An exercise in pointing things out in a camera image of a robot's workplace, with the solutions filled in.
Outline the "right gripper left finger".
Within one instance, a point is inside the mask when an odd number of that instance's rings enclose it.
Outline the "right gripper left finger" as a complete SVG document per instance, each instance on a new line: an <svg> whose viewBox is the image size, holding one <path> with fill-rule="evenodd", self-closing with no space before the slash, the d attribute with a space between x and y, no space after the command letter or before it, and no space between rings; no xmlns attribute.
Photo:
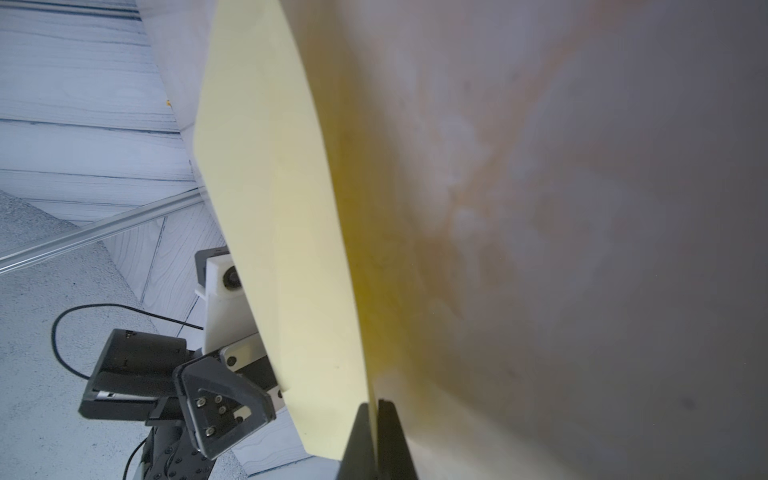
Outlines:
<svg viewBox="0 0 768 480"><path fill-rule="evenodd" d="M376 421L368 403L357 411L347 442L337 480L374 480L378 478Z"/></svg>

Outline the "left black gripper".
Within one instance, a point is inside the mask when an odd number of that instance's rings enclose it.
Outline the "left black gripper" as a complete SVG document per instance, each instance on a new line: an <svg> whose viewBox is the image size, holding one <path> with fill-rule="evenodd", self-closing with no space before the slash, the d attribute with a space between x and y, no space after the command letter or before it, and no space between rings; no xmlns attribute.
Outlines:
<svg viewBox="0 0 768 480"><path fill-rule="evenodd" d="M182 338L116 329L79 413L149 427L136 478L207 479L222 454L277 419L276 387L258 334L204 354Z"/></svg>

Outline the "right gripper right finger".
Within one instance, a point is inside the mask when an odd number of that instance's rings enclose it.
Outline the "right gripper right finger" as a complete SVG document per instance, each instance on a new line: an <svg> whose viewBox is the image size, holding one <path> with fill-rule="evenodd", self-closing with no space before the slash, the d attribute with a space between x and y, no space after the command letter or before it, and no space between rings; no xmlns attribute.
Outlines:
<svg viewBox="0 0 768 480"><path fill-rule="evenodd" d="M396 406L389 400L378 402L377 435L378 477L385 480L417 480Z"/></svg>

